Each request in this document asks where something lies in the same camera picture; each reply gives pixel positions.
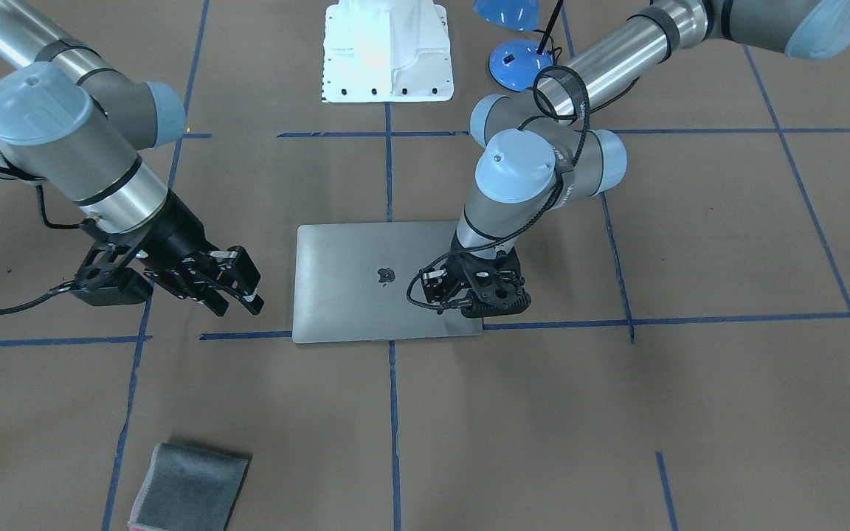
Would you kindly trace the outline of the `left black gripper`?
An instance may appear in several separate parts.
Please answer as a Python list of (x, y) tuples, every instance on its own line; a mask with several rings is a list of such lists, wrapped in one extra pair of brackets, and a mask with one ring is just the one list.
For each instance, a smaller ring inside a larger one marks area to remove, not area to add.
[(511, 256), (499, 251), (491, 259), (456, 254), (445, 269), (422, 272), (422, 291), (429, 305), (446, 303), (453, 310), (510, 310)]

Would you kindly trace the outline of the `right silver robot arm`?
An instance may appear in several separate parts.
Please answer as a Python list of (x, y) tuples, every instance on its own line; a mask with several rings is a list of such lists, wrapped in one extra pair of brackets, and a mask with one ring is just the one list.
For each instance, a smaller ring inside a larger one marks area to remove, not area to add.
[(223, 316), (233, 298), (257, 315), (260, 273), (243, 246), (225, 251), (152, 171), (142, 151), (185, 129), (179, 96), (134, 82), (24, 1), (0, 1), (0, 179), (51, 184), (81, 209), (92, 246), (71, 293), (92, 306), (139, 305), (161, 286)]

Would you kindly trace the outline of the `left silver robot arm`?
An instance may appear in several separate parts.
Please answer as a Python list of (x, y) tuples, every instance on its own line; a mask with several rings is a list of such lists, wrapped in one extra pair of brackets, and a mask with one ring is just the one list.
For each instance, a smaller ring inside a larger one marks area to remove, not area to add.
[(518, 94), (484, 97), (470, 117), (483, 148), (474, 186), (451, 248), (412, 278), (408, 302), (470, 319), (526, 310), (532, 299), (516, 239), (550, 209), (601, 194), (626, 172), (623, 142), (593, 130), (593, 112), (708, 39), (826, 60), (850, 47), (850, 1), (652, 1)]

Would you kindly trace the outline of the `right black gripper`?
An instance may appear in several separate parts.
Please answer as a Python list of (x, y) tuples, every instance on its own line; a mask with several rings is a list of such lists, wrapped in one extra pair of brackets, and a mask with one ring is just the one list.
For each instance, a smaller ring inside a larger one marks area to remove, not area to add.
[[(148, 224), (141, 244), (141, 259), (148, 279), (178, 299), (191, 299), (225, 316), (229, 303), (223, 294), (238, 300), (251, 315), (262, 312), (258, 295), (259, 270), (243, 246), (219, 251), (206, 239), (204, 225), (175, 192), (169, 192), (159, 212)], [(189, 271), (181, 270), (189, 257)]]

